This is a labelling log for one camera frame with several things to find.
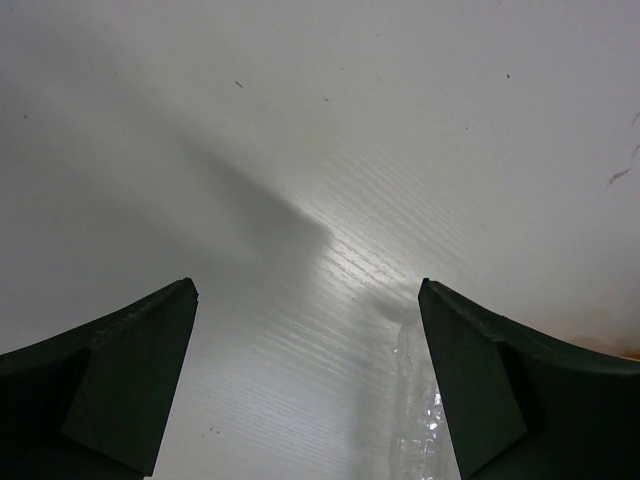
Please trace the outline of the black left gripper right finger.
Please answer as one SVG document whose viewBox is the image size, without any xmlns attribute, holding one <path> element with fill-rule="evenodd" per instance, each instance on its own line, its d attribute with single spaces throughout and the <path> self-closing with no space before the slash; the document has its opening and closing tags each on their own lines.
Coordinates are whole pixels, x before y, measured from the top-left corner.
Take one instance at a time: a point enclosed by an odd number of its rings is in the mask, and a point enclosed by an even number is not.
<svg viewBox="0 0 640 480">
<path fill-rule="evenodd" d="M 426 341 L 464 479 L 636 479 L 639 364 L 426 279 Z"/>
</svg>

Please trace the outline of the clear plastic bottle white cap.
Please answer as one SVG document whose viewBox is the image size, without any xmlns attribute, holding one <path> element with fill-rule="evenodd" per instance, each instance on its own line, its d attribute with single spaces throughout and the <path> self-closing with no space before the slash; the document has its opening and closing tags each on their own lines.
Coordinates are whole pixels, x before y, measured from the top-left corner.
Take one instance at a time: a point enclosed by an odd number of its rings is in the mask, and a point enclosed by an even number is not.
<svg viewBox="0 0 640 480">
<path fill-rule="evenodd" d="M 443 401 L 422 323 L 400 327 L 389 471 L 392 479 L 458 479 Z"/>
</svg>

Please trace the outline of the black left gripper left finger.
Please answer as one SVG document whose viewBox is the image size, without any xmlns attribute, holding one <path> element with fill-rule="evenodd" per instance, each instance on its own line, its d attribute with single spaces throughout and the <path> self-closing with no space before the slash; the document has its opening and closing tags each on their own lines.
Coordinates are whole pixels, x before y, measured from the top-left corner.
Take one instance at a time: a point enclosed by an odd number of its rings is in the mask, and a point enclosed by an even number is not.
<svg viewBox="0 0 640 480">
<path fill-rule="evenodd" d="M 184 278 L 3 354 L 2 478 L 151 477 L 197 305 Z"/>
</svg>

